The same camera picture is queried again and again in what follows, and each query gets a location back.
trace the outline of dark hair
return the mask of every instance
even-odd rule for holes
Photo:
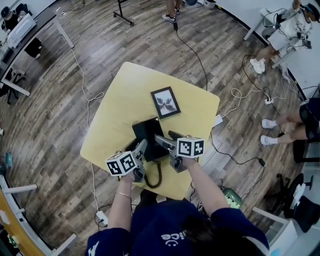
[[[311,3],[308,3],[306,6],[309,7],[310,10],[312,11],[312,14],[313,14],[314,17],[315,17],[315,20],[319,22],[320,13],[319,13],[319,10],[317,9],[317,7],[315,7],[315,6],[314,6],[313,4],[311,4]]]
[[[264,256],[255,244],[240,233],[218,228],[209,219],[189,216],[181,227],[196,256]]]
[[[8,6],[4,7],[1,11],[1,17],[5,18],[10,13],[10,8]]]

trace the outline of sitting person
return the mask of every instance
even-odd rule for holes
[[[280,116],[276,120],[262,120],[262,127],[272,129],[277,125],[287,123],[301,124],[293,132],[285,134],[278,138],[272,138],[265,135],[260,137],[262,145],[288,144],[295,140],[320,139],[320,98],[311,98],[308,103],[300,106],[299,111],[294,111]]]
[[[16,27],[16,25],[18,25],[18,15],[14,14],[7,6],[2,9],[1,17],[4,21],[4,26],[1,25],[1,28],[5,32],[7,30],[12,31]],[[41,42],[37,38],[35,38],[29,43],[29,45],[25,48],[24,51],[31,57],[38,59],[40,57],[41,48]]]
[[[312,29],[311,22],[319,22],[320,13],[314,5],[308,3],[300,8],[300,4],[300,0],[293,0],[292,8],[281,15],[285,20],[280,23],[280,28],[268,38],[270,45],[262,49],[256,58],[250,60],[257,74],[262,74],[266,70],[265,63],[278,55],[281,49],[287,51],[289,46],[295,46],[300,40],[298,33],[309,35]]]
[[[167,22],[175,23],[176,15],[180,14],[182,0],[176,0],[176,2],[174,2],[174,0],[165,0],[165,2],[168,14],[162,15],[162,19],[164,19]]]
[[[141,192],[141,201],[132,215],[134,179],[130,172],[119,182],[107,229],[89,237],[85,255],[269,255],[265,234],[239,209],[229,207],[221,189],[195,159],[183,158],[182,161],[210,218],[187,200],[157,203],[157,194],[148,190]]]

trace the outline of framed picture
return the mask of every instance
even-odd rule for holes
[[[160,119],[181,112],[171,87],[152,91],[151,95]]]

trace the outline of yellow table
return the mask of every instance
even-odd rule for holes
[[[3,211],[10,224],[6,224],[0,217],[1,224],[4,226],[5,231],[12,237],[15,236],[19,242],[18,248],[25,256],[43,256],[44,254],[29,238],[27,233],[19,224],[15,214],[10,209],[4,193],[0,189],[0,210]]]
[[[181,113],[160,120],[164,136],[172,130],[183,135],[207,138],[216,118],[219,98],[201,88],[147,67],[125,62],[112,81],[102,100],[81,148],[81,156],[96,166],[109,171],[105,160],[122,150],[135,138],[134,122],[157,116],[150,92],[171,87]],[[182,200],[190,186],[188,171],[176,173],[170,158],[161,160],[162,183],[150,189],[145,183],[139,187],[159,195]],[[157,165],[143,164],[151,184],[158,181]]]

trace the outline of wooden floor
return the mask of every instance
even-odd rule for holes
[[[114,18],[115,0],[92,2],[79,11],[68,11],[60,18],[65,31],[74,43],[74,52],[85,73],[88,97],[105,92],[123,62],[133,62],[169,74],[196,86],[205,87],[205,77],[197,57],[177,38],[172,24],[164,22],[163,0],[128,1],[124,14],[135,22],[131,27]],[[70,2],[58,1],[54,8],[67,9]],[[218,113],[224,115],[238,104],[231,89],[241,90],[245,96],[255,87],[242,68],[245,55],[258,52],[263,44],[251,36],[232,17],[218,9],[188,6],[178,17],[179,36],[198,53],[207,72],[208,91],[220,97]],[[26,216],[45,241],[58,247],[72,233],[78,239],[66,255],[82,255],[87,238],[98,230],[94,216],[93,175],[90,163],[80,157],[80,149],[87,132],[87,102],[81,90],[82,74],[73,54],[58,31],[51,26],[41,37],[43,50],[39,60],[23,54],[18,64],[26,71],[23,87],[30,97],[20,94],[9,106],[0,99],[1,155],[11,152],[13,169],[7,175],[11,186],[37,184],[38,189],[18,194],[17,200],[25,208]],[[278,69],[268,66],[265,75],[256,75],[249,61],[244,68],[260,88],[270,88],[273,97],[284,96]],[[285,100],[275,100],[281,113],[295,109],[299,102],[286,91]],[[237,110],[229,113],[223,123],[213,129],[213,141],[222,152],[243,162],[258,156],[266,162],[261,182],[244,196],[242,207],[251,221],[262,227],[264,220],[251,213],[253,206],[268,206],[264,194],[276,183],[276,174],[295,177],[301,166],[294,163],[292,145],[263,147],[261,134],[277,136],[279,128],[262,130],[261,119],[278,116],[272,105],[263,104],[264,95],[252,92],[243,99]],[[101,100],[90,105],[90,121]],[[215,115],[211,109],[203,109]],[[289,132],[294,127],[283,125]],[[209,146],[202,162],[213,180],[222,178],[223,185],[240,196],[247,193],[259,179],[263,168],[257,161],[235,164],[228,156],[216,153]],[[95,186],[99,205],[112,202],[117,179],[95,167]],[[139,189],[134,189],[134,198]]]

